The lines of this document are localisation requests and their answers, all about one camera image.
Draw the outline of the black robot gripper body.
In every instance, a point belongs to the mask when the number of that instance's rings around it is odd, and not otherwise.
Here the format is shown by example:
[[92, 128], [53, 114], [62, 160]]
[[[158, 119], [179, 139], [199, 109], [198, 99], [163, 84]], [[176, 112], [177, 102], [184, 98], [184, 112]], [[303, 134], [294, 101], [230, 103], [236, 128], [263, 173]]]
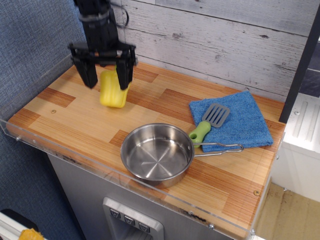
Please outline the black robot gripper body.
[[117, 23], [112, 7], [79, 7], [78, 10], [86, 41], [69, 45], [72, 59], [106, 66], [116, 65], [116, 58], [131, 58], [133, 66], [137, 65], [136, 46], [119, 39], [118, 29], [125, 28], [127, 23]]

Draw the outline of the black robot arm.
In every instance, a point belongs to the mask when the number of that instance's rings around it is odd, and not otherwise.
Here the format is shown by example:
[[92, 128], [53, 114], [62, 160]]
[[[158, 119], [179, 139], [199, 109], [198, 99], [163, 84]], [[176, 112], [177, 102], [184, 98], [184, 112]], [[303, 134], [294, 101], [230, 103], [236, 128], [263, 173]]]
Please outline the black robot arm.
[[109, 0], [76, 0], [79, 20], [86, 41], [70, 43], [71, 59], [83, 83], [93, 88], [98, 82], [96, 65], [114, 65], [121, 90], [126, 90], [133, 79], [137, 65], [135, 45], [119, 40], [118, 28], [112, 4]]

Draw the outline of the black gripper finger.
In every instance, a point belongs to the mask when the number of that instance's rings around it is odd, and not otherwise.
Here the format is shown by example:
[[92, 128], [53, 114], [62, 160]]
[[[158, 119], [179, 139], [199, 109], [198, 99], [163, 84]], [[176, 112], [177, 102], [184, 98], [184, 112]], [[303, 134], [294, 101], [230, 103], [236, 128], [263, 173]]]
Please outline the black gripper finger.
[[94, 88], [98, 82], [95, 63], [77, 57], [73, 57], [72, 60], [84, 85], [90, 89]]
[[116, 58], [116, 72], [121, 90], [126, 90], [133, 80], [134, 62], [129, 58]]

